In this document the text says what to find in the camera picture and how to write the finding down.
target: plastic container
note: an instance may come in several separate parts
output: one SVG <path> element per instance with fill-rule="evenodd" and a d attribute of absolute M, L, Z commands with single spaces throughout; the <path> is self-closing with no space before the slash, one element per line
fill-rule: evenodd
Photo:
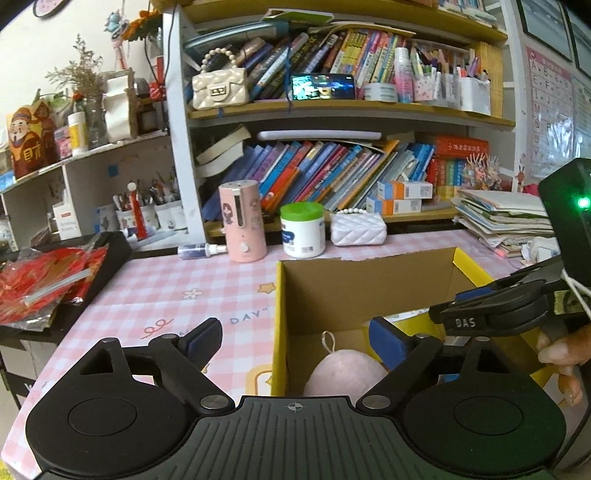
<path fill-rule="evenodd" d="M 86 114 L 76 112 L 68 116 L 68 126 L 70 128 L 70 146 L 72 147 L 72 156 L 88 152 L 88 127 L 86 125 Z"/>
<path fill-rule="evenodd" d="M 410 54 L 405 47 L 398 47 L 394 54 L 394 79 L 398 91 L 400 103 L 412 103 L 414 101 L 413 66 L 410 63 Z"/>
<path fill-rule="evenodd" d="M 324 207 L 314 202 L 290 203 L 281 207 L 283 250 L 294 258 L 312 258 L 326 248 Z"/>

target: figurine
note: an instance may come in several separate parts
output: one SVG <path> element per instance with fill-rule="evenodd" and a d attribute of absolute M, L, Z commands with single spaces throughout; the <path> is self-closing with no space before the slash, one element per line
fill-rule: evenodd
<path fill-rule="evenodd" d="M 127 70 L 127 62 L 123 54 L 123 34 L 129 28 L 129 21 L 124 20 L 119 10 L 111 12 L 105 23 L 105 30 L 111 34 L 111 42 L 115 50 L 115 57 L 119 61 L 121 70 Z"/>

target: white quilted bag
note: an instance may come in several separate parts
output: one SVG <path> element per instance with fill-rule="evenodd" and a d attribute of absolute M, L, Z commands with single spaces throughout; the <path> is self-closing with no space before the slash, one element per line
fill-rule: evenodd
<path fill-rule="evenodd" d="M 208 72 L 207 62 L 216 53 L 227 55 L 232 62 L 232 67 Z M 193 108 L 195 110 L 248 103 L 246 69 L 236 67 L 236 60 L 231 51 L 225 48 L 210 50 L 203 59 L 202 68 L 202 72 L 193 77 Z"/>
<path fill-rule="evenodd" d="M 386 235 L 386 224 L 379 213 L 330 215 L 330 239 L 337 247 L 381 245 Z"/>

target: pink tablecloth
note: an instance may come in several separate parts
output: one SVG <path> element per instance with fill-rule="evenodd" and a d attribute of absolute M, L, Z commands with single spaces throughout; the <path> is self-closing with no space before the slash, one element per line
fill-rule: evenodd
<path fill-rule="evenodd" d="M 498 257 L 465 231 L 389 236 L 380 247 L 330 246 L 323 256 L 363 260 L 447 247 L 460 247 L 495 278 L 519 266 Z M 117 337 L 123 346 L 145 345 L 155 336 L 183 335 L 208 317 L 217 317 L 223 323 L 223 345 L 206 374 L 238 402 L 245 394 L 247 375 L 271 363 L 276 262 L 287 258 L 281 247 L 273 247 L 264 260 L 252 264 L 232 263 L 223 255 L 207 260 L 159 257 L 129 262 L 86 309 L 43 369 L 8 435 L 2 460 L 18 477 L 33 479 L 40 473 L 25 438 L 27 415 L 104 337 Z"/>

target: human hand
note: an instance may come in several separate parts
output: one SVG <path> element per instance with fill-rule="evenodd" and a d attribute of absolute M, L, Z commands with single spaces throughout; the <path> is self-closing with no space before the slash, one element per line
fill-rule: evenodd
<path fill-rule="evenodd" d="M 540 332 L 537 349 L 541 363 L 558 367 L 558 388 L 564 394 L 564 399 L 571 406 L 579 404 L 583 400 L 583 389 L 579 379 L 574 376 L 574 367 L 591 359 L 591 325 L 554 343 L 544 332 Z"/>

